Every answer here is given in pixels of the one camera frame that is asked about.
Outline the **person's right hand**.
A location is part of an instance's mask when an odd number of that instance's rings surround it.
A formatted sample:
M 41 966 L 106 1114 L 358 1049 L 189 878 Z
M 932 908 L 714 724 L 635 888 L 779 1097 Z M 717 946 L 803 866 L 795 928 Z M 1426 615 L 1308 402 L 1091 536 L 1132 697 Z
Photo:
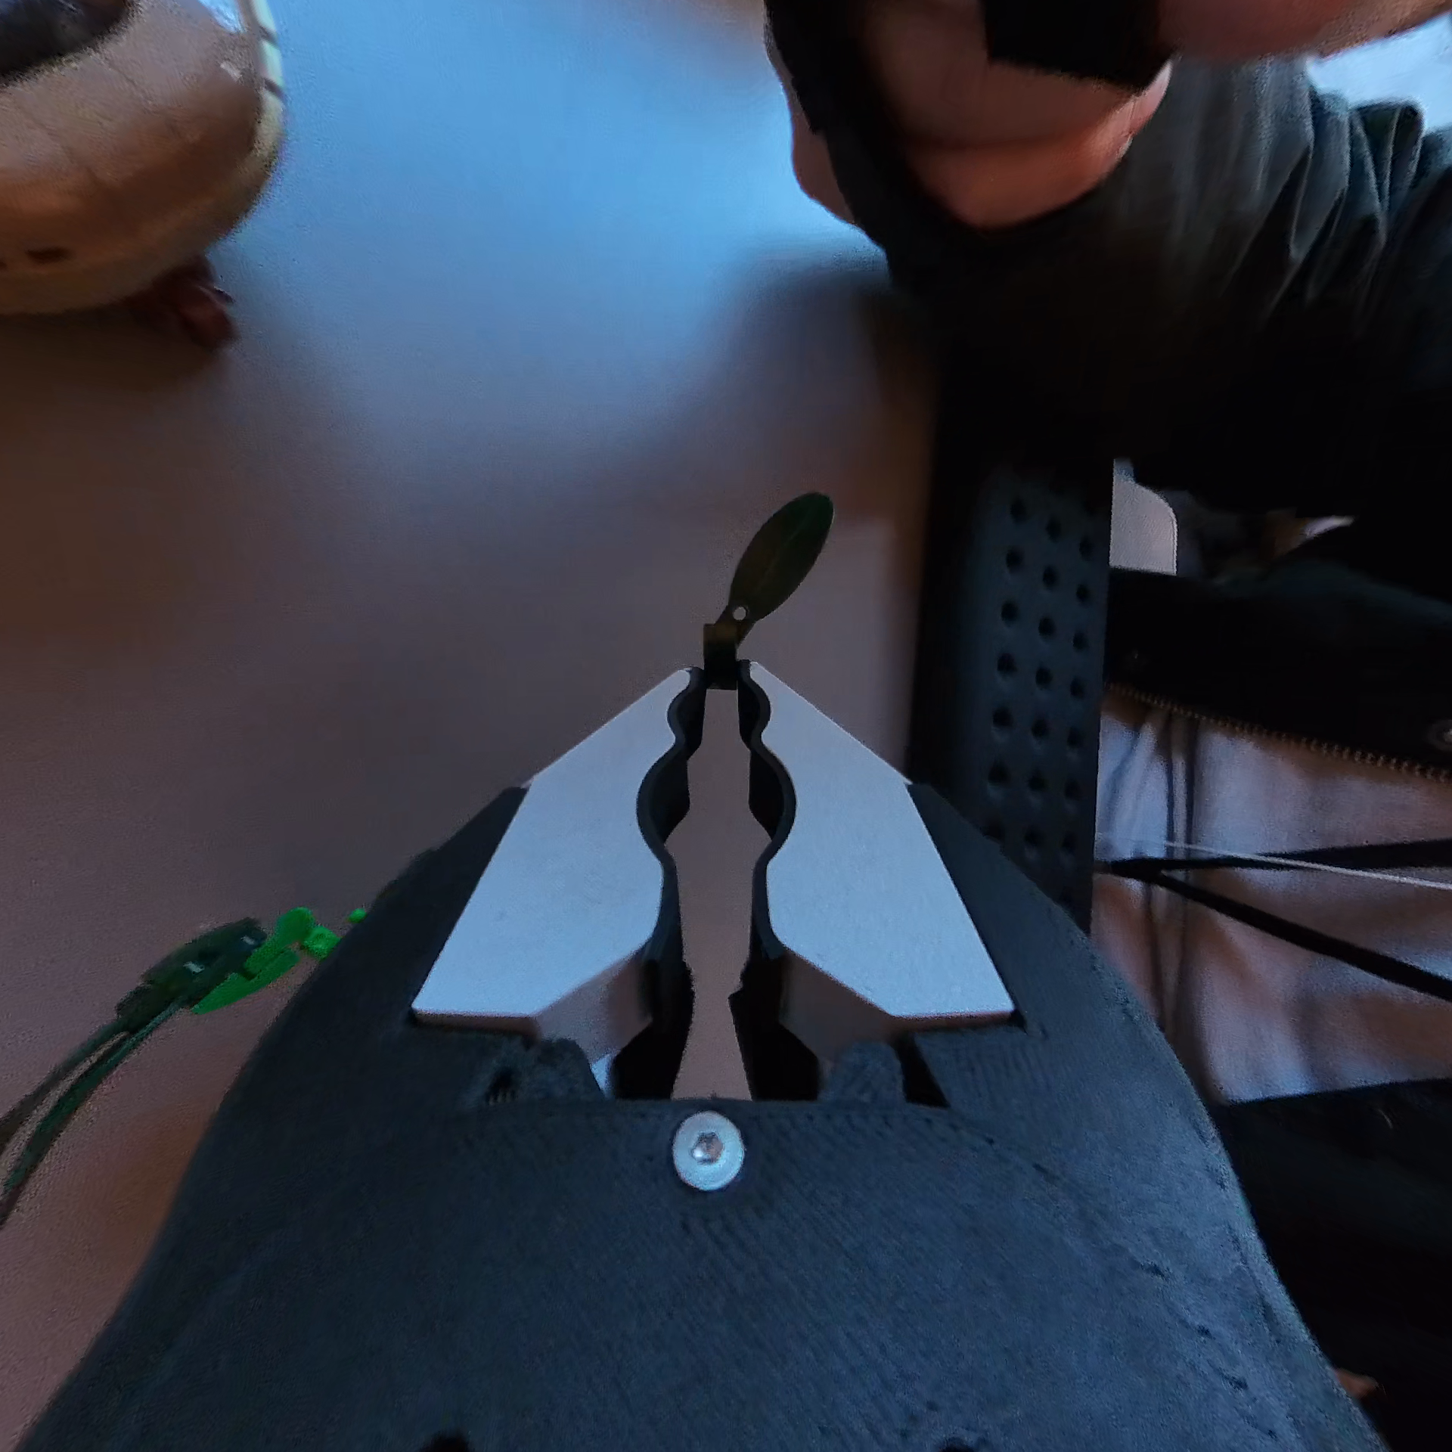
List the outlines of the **person's right hand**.
M 1200 61 L 1336 54 L 1447 15 L 1451 3 L 1159 3 L 1162 42 Z M 1012 228 L 1096 189 L 1162 107 L 1149 86 L 990 56 L 980 3 L 853 3 L 848 35 L 920 182 L 972 228 Z

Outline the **black perforated chair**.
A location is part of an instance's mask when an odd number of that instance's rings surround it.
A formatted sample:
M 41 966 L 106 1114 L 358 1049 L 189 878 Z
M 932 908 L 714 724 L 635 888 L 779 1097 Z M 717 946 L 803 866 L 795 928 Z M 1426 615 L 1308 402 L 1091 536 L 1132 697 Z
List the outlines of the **black perforated chair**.
M 1112 467 L 942 438 L 907 770 L 1091 925 Z

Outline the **grey desk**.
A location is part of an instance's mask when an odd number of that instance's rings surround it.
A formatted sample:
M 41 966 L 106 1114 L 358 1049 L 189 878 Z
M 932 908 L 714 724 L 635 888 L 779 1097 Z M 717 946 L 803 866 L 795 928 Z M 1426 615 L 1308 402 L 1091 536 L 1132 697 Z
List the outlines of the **grey desk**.
M 795 186 L 758 3 L 272 3 L 238 340 L 4 323 L 4 1109 L 179 944 L 363 907 L 746 650 L 904 762 L 935 381 Z

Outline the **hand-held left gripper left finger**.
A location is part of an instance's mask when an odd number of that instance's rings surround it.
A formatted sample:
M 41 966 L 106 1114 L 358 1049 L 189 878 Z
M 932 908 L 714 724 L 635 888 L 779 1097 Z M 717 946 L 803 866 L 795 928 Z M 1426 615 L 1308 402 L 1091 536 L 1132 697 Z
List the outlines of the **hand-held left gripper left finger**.
M 667 868 L 641 793 L 677 745 L 679 668 L 541 767 L 412 1001 L 427 1026 L 568 1040 L 606 1094 L 651 1026 L 647 946 Z

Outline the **person's right forearm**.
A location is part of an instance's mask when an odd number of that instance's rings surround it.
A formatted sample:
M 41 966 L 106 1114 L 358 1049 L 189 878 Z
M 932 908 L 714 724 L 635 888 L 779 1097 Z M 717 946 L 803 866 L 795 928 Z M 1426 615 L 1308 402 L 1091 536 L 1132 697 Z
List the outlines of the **person's right forearm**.
M 959 221 L 851 98 L 830 156 L 979 405 L 1222 508 L 1451 523 L 1451 131 L 1295 61 L 1180 65 L 1082 199 Z

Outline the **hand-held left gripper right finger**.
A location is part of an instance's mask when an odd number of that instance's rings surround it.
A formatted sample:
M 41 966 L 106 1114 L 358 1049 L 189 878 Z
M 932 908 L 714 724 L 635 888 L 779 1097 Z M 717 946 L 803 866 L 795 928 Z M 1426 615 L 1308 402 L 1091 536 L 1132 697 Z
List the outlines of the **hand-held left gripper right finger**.
M 762 1102 L 817 1099 L 861 1045 L 1016 1019 L 900 767 L 763 665 L 738 667 L 754 865 L 736 1036 Z

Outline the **single dark green toy leaf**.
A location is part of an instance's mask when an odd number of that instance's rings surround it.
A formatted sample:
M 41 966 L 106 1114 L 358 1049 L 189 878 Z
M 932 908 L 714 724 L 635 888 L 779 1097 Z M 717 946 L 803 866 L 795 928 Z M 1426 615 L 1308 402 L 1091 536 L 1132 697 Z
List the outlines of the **single dark green toy leaf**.
M 800 591 L 832 529 L 832 498 L 807 492 L 784 503 L 736 562 L 727 608 L 705 624 L 705 682 L 735 689 L 738 650 L 749 633 Z

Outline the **beige round toy pot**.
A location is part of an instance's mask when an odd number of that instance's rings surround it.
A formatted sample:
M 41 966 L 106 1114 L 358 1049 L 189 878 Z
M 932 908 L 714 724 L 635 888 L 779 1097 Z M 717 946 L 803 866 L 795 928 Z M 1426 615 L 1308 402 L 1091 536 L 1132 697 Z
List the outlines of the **beige round toy pot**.
M 270 3 L 4 3 L 4 317 L 236 338 L 207 252 L 284 140 Z

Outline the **person's white shirt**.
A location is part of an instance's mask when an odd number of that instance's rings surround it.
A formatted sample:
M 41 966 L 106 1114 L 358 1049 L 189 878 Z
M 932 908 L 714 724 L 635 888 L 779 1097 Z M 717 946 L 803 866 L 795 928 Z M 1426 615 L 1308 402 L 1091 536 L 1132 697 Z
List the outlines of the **person's white shirt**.
M 1451 467 L 1300 501 L 1263 556 L 1357 518 L 1451 517 Z M 1190 1078 L 1254 1102 L 1451 1076 L 1451 784 L 1122 697 L 1109 686 L 1099 861 L 1177 859 L 1170 887 L 1104 873 L 1094 935 Z

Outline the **person's black jacket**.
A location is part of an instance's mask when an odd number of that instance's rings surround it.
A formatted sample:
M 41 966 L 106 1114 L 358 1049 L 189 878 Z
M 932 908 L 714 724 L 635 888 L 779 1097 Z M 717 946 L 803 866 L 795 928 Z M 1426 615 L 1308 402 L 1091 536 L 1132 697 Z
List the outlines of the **person's black jacket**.
M 1104 678 L 1143 703 L 1451 783 L 1451 517 L 1357 518 L 1269 565 L 1114 571 Z

